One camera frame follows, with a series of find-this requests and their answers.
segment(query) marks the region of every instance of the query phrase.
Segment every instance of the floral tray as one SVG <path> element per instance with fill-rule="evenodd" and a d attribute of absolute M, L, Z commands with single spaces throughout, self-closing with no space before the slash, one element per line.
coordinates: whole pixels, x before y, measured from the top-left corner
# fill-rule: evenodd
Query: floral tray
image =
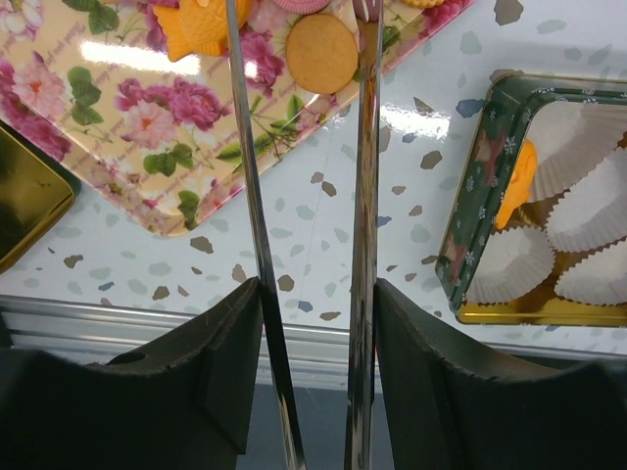
<path fill-rule="evenodd" d="M 241 31 L 260 171 L 359 93 L 299 88 L 285 65 L 298 16 L 257 3 Z M 385 7 L 384 72 L 473 0 L 421 12 Z M 0 118 L 148 230 L 192 230 L 240 191 L 241 151 L 226 57 L 173 64 L 151 4 L 177 0 L 0 0 Z M 352 3 L 327 12 L 355 34 Z"/>

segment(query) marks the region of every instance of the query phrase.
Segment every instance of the terrazzo pattern tabletop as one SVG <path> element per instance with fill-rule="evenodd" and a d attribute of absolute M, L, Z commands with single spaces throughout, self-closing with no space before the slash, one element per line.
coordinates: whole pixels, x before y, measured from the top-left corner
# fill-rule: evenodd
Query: terrazzo pattern tabletop
<path fill-rule="evenodd" d="M 491 80 L 627 78 L 626 17 L 621 0 L 477 0 L 383 79 L 379 276 L 481 341 L 627 353 L 626 329 L 460 325 L 433 267 Z M 262 177 L 286 322 L 349 327 L 357 124 L 354 104 Z M 256 274 L 245 199 L 161 238 L 83 189 L 0 294 L 201 312 Z"/>

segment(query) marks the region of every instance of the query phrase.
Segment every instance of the fish-shaped pastry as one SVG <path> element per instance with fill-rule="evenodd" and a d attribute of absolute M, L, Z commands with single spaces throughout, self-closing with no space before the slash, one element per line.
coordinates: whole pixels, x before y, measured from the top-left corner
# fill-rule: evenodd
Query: fish-shaped pastry
<path fill-rule="evenodd" d="M 529 199 L 529 187 L 538 169 L 538 154 L 536 147 L 530 140 L 525 140 L 518 154 L 516 166 L 509 179 L 506 195 L 501 203 L 495 226 L 502 230 L 506 228 L 513 212 L 525 204 Z"/>
<path fill-rule="evenodd" d="M 236 0 L 237 22 L 242 27 L 250 14 L 252 0 Z M 180 0 L 178 9 L 154 7 L 159 25 L 168 39 L 172 62 L 197 52 L 221 56 L 226 51 L 226 0 Z"/>

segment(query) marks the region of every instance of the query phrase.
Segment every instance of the white paper cup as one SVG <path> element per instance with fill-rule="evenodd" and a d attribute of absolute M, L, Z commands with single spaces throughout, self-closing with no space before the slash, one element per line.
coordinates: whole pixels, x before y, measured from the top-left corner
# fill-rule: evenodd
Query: white paper cup
<path fill-rule="evenodd" d="M 627 303 L 627 242 L 619 242 L 575 264 L 559 276 L 555 293 L 593 306 Z"/>
<path fill-rule="evenodd" d="M 542 230 L 518 227 L 490 237 L 466 299 L 473 304 L 503 304 L 540 285 L 555 264 L 555 253 Z"/>
<path fill-rule="evenodd" d="M 526 138 L 538 152 L 529 202 L 563 192 L 609 155 L 627 131 L 627 107 L 555 102 L 532 119 Z"/>
<path fill-rule="evenodd" d="M 546 230 L 561 252 L 587 252 L 627 236 L 627 152 L 614 151 L 566 191 Z"/>

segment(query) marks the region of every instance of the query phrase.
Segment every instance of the pink rose print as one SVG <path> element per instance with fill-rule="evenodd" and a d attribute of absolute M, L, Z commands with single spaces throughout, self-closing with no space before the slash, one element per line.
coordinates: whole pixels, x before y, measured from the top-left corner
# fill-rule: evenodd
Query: pink rose print
<path fill-rule="evenodd" d="M 162 108 L 167 108 L 172 94 L 171 87 L 167 85 L 149 85 L 144 93 L 144 101 L 157 103 Z"/>
<path fill-rule="evenodd" d="M 11 64 L 0 60 L 0 109 L 3 117 L 45 154 L 61 162 L 72 144 L 45 117 L 35 114 L 20 100 L 20 96 L 13 91 L 16 86 L 14 78 L 18 75 Z"/>
<path fill-rule="evenodd" d="M 42 0 L 0 0 L 0 32 L 31 41 L 43 24 Z"/>
<path fill-rule="evenodd" d="M 420 36 L 432 36 L 469 4 L 470 0 L 448 0 L 439 7 L 424 10 L 422 15 L 425 18 L 425 27 Z"/>
<path fill-rule="evenodd" d="M 106 162 L 99 160 L 87 170 L 87 180 L 94 188 L 102 189 L 114 180 L 114 173 Z"/>
<path fill-rule="evenodd" d="M 128 111 L 140 101 L 157 103 L 162 108 L 169 106 L 172 89 L 166 85 L 150 85 L 144 89 L 136 78 L 127 78 L 118 85 L 120 95 L 116 97 L 116 108 Z"/>
<path fill-rule="evenodd" d="M 121 96 L 116 97 L 116 107 L 120 111 L 128 111 L 144 99 L 144 89 L 136 78 L 127 78 L 118 85 L 118 90 Z"/>
<path fill-rule="evenodd" d="M 137 3 L 137 10 L 146 16 L 146 25 L 148 26 L 146 43 L 148 47 L 154 51 L 166 52 L 166 35 L 157 21 L 157 15 L 153 10 L 155 5 L 178 8 L 178 0 L 148 0 L 148 3 Z"/>
<path fill-rule="evenodd" d="M 17 70 L 13 75 L 12 91 L 22 102 L 46 118 L 63 113 L 64 82 L 35 60 Z"/>
<path fill-rule="evenodd" d="M 240 186 L 233 186 L 230 190 L 219 184 L 217 179 L 212 181 L 212 189 L 200 202 L 201 213 L 211 213 L 221 208 L 226 201 L 242 190 Z"/>
<path fill-rule="evenodd" d="M 177 121 L 194 124 L 202 131 L 214 127 L 229 109 L 221 108 L 217 96 L 206 86 L 189 83 L 177 77 L 174 80 L 169 110 Z"/>
<path fill-rule="evenodd" d="M 61 162 L 71 149 L 70 141 L 43 117 L 30 115 L 16 130 L 57 162 Z"/>
<path fill-rule="evenodd" d="M 121 138 L 146 149 L 156 149 L 160 143 L 174 138 L 176 126 L 172 115 L 156 103 L 140 101 L 124 117 L 127 132 Z"/>
<path fill-rule="evenodd" d="M 246 82 L 253 88 L 263 90 L 264 96 L 272 96 L 276 79 L 283 74 L 285 63 L 274 55 L 269 43 L 269 32 L 258 33 L 249 28 L 241 30 L 242 55 L 246 61 Z"/>
<path fill-rule="evenodd" d="M 284 27 L 288 18 L 289 13 L 277 7 L 272 0 L 257 0 L 253 2 L 247 23 L 255 31 L 267 32 Z"/>
<path fill-rule="evenodd" d="M 303 108 L 299 114 L 296 130 L 304 132 L 315 128 L 336 106 L 337 98 L 335 95 L 318 95 L 313 103 Z"/>

